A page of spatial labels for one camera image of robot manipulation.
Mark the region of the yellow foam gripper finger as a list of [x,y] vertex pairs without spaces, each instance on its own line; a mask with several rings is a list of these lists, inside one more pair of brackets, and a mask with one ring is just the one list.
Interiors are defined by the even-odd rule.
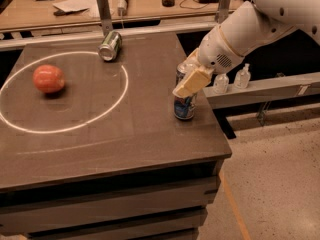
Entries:
[[196,94],[211,82],[213,72],[213,69],[204,66],[178,65],[173,94],[179,98]]
[[189,56],[184,61],[185,64],[193,64],[199,66],[200,63],[198,61],[198,48],[194,49]]

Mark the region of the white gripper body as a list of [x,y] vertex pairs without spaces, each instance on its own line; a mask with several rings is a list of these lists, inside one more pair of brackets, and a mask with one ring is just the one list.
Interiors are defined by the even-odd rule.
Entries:
[[231,46],[221,26],[217,25],[202,39],[197,60],[201,65],[212,68],[216,74],[224,74],[241,64],[244,57]]

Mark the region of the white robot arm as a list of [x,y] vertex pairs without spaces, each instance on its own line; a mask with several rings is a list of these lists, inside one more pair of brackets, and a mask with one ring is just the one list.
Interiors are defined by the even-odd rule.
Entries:
[[187,73],[173,90],[196,94],[214,74],[226,74],[253,50],[301,30],[320,44],[320,0],[250,0],[217,24],[183,62]]

